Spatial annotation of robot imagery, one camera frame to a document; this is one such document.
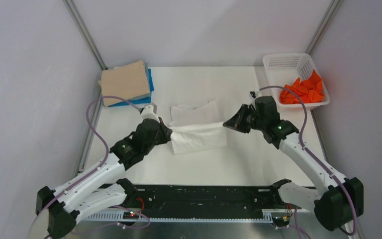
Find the white t shirt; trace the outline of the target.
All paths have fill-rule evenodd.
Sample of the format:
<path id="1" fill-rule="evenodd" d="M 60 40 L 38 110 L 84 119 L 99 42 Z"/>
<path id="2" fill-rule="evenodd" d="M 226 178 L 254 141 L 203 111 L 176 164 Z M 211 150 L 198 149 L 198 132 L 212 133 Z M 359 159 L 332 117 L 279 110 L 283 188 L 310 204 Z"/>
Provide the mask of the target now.
<path id="1" fill-rule="evenodd" d="M 170 107 L 174 154 L 192 153 L 227 145 L 226 129 L 217 100 L 209 99 L 194 105 Z"/>

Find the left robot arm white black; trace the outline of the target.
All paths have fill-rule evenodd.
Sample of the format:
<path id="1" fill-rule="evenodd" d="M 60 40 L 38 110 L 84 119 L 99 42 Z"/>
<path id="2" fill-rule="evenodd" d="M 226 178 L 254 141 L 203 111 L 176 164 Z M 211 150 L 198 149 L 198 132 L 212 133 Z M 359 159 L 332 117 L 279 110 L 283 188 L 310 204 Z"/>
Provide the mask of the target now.
<path id="1" fill-rule="evenodd" d="M 92 168 L 67 183 L 37 192 L 36 215 L 47 211 L 45 239 L 61 239 L 86 217 L 102 209 L 132 207 L 137 189 L 121 176 L 141 162 L 157 145 L 171 141 L 172 130 L 161 118 L 144 119 L 128 136 L 108 149 Z"/>

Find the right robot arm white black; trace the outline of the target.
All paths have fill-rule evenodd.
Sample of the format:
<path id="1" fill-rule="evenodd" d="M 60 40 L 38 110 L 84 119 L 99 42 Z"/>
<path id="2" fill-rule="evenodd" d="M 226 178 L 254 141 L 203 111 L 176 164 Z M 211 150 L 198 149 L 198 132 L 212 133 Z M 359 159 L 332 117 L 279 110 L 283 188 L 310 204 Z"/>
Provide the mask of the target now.
<path id="1" fill-rule="evenodd" d="M 267 143 L 287 155 L 311 180 L 308 189 L 289 180 L 278 182 L 269 194 L 272 206 L 290 203 L 315 214 L 319 223 L 333 231 L 364 213 L 364 186 L 354 177 L 349 179 L 324 159 L 318 158 L 288 120 L 283 120 L 273 97 L 261 96 L 251 105 L 243 104 L 223 126 L 241 133 L 258 130 Z"/>

